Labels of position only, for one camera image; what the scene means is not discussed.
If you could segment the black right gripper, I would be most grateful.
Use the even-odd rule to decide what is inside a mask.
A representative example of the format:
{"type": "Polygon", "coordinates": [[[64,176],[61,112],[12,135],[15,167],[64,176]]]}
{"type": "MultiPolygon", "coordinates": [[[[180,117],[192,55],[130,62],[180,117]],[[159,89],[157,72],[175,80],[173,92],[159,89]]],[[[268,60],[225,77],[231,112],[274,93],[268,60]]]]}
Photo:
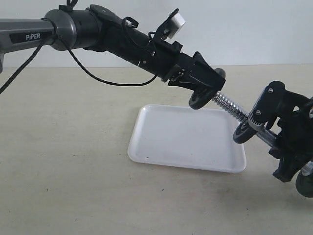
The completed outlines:
{"type": "Polygon", "coordinates": [[[272,175],[283,183],[290,182],[305,161],[313,158],[312,107],[311,99],[286,90],[273,117],[266,122],[267,131],[275,123],[280,128],[268,153],[279,159],[279,166],[272,175]]]}

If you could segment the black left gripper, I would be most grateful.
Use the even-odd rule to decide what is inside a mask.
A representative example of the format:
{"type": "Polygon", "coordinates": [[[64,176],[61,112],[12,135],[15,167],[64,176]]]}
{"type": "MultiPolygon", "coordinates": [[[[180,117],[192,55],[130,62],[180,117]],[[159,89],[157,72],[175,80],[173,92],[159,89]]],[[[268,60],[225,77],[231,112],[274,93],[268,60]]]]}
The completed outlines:
{"type": "Polygon", "coordinates": [[[221,90],[225,78],[220,76],[196,51],[193,57],[181,51],[182,44],[164,40],[152,40],[144,50],[138,66],[168,82],[168,86],[196,91],[221,90]]]}

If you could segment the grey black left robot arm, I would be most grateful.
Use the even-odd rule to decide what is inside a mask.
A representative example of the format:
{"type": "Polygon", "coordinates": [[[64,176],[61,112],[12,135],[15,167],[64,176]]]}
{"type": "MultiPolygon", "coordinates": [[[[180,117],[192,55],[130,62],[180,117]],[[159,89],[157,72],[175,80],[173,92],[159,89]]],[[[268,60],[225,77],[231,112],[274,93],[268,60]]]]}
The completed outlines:
{"type": "Polygon", "coordinates": [[[144,34],[131,17],[120,18],[95,4],[85,10],[75,10],[75,4],[76,1],[68,1],[39,20],[2,19],[1,56],[30,48],[38,53],[45,45],[57,51],[72,52],[78,48],[107,51],[161,78],[170,86],[210,92],[223,88],[225,79],[199,52],[189,56],[181,52],[179,42],[167,42],[184,25],[178,9],[156,31],[144,34]]]}

